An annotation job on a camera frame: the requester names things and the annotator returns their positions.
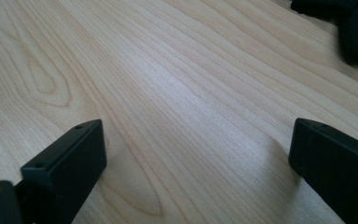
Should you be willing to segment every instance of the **black object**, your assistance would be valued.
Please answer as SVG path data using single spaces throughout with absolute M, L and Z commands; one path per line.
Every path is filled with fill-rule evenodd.
M 358 0 L 294 0 L 292 10 L 317 18 L 337 19 L 341 53 L 358 63 Z
M 297 119 L 293 169 L 346 223 L 358 223 L 358 140 L 320 122 Z
M 106 167 L 103 124 L 82 123 L 0 181 L 0 223 L 71 223 Z

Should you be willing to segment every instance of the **wooden table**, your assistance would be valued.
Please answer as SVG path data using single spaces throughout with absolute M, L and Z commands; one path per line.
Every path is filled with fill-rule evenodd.
M 0 179 L 102 119 L 74 223 L 341 223 L 289 166 L 296 118 L 358 138 L 358 65 L 286 0 L 0 0 Z

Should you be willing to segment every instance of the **light wood surface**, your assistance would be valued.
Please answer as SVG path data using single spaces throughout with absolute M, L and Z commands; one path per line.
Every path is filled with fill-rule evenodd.
M 358 66 L 286 0 L 0 0 L 0 179 L 102 119 L 74 223 L 341 223 L 289 166 L 296 118 L 358 138 Z

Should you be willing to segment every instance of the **table surface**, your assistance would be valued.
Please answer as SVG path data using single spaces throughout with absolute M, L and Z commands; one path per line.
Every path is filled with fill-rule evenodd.
M 0 179 L 102 119 L 74 223 L 341 223 L 289 166 L 295 119 L 358 139 L 358 65 L 286 0 L 0 0 Z

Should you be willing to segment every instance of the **wood grain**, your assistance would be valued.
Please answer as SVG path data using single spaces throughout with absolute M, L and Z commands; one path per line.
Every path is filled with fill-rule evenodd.
M 74 223 L 341 223 L 288 165 L 296 118 L 358 138 L 358 66 L 286 0 L 0 0 L 0 179 L 103 120 Z

